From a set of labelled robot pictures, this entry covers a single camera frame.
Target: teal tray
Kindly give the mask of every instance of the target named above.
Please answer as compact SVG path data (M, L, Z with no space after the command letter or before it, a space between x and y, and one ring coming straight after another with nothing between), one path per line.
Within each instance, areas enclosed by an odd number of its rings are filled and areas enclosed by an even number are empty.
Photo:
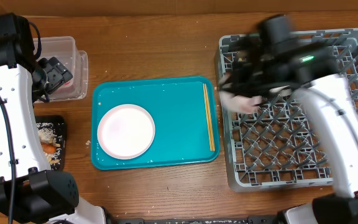
M208 89L215 151L211 151L209 146L204 83ZM100 84L93 92L92 102L91 160L93 165L101 170L114 170L194 164L215 160L220 152L220 144L213 93L211 82L204 77ZM107 155L98 142L97 130L101 118L110 109L123 104L143 107L150 113L155 123L155 137L152 145L145 153L134 159L115 159Z

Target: gray plastic crate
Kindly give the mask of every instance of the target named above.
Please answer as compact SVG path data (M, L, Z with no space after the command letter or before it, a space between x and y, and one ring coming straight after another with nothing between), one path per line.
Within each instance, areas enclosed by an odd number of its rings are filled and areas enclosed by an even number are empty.
M349 79L358 114L358 29L294 32L304 43L332 46L342 76ZM226 35L216 54L217 79L230 73L237 52L229 44L245 35ZM278 96L253 114L223 108L224 150L229 186L236 192L329 185L333 179L324 149L301 104Z

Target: pink plate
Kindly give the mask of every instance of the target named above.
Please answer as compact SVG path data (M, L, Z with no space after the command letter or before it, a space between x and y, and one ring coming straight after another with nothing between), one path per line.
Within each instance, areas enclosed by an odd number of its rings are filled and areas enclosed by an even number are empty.
M143 154L155 135L153 118L137 105L119 105L109 110L98 126L103 151L116 159L133 159Z

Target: transparent plastic box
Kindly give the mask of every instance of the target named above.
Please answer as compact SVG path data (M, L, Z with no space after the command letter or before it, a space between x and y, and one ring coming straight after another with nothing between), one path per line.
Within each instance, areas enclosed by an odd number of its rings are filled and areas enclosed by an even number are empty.
M33 41L35 53L38 40L33 39ZM44 37L41 38L41 43L40 58L56 57L73 74L73 78L69 82L49 96L50 101L83 99L88 89L88 56L86 52L77 49L73 37Z

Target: green light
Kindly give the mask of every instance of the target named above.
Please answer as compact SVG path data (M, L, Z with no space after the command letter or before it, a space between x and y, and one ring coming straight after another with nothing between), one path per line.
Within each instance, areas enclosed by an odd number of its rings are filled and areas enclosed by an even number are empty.
M301 58L302 62L307 62L307 61L310 61L314 58L314 56L310 55L310 56L306 56L306 57L303 57Z

